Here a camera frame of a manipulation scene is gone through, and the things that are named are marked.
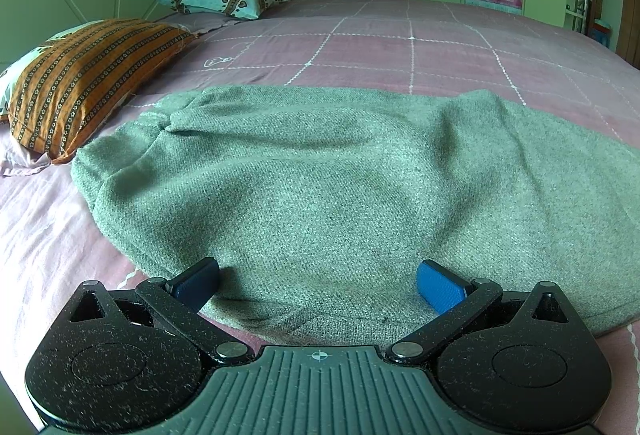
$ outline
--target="bedsheet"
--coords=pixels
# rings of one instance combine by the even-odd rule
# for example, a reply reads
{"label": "bedsheet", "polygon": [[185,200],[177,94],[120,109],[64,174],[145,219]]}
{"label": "bedsheet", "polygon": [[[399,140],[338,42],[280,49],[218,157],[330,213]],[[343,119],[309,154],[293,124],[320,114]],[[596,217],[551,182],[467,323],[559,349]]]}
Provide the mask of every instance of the bedsheet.
{"label": "bedsheet", "polygon": [[[113,132],[164,94],[221,84],[352,86],[455,96],[489,89],[640,147],[640,72],[578,33],[483,8],[417,0],[296,0],[199,38],[118,112]],[[0,128],[0,133],[7,133]],[[85,279],[146,276],[100,234],[70,166],[0,177],[0,371],[31,420],[24,368]],[[240,334],[257,346],[260,340]],[[614,388],[598,426],[640,431],[640,322],[601,337]]]}

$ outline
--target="gray wool fabric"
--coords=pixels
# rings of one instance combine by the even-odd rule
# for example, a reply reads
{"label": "gray wool fabric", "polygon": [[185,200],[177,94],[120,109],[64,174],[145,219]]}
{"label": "gray wool fabric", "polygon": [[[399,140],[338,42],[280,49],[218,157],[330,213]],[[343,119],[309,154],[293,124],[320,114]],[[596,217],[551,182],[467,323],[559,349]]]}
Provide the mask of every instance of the gray wool fabric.
{"label": "gray wool fabric", "polygon": [[484,90],[172,94],[72,177],[146,274],[215,257],[203,312],[272,343],[401,338],[436,316],[426,258],[505,290],[555,281],[596,335],[640,315],[639,151]]}

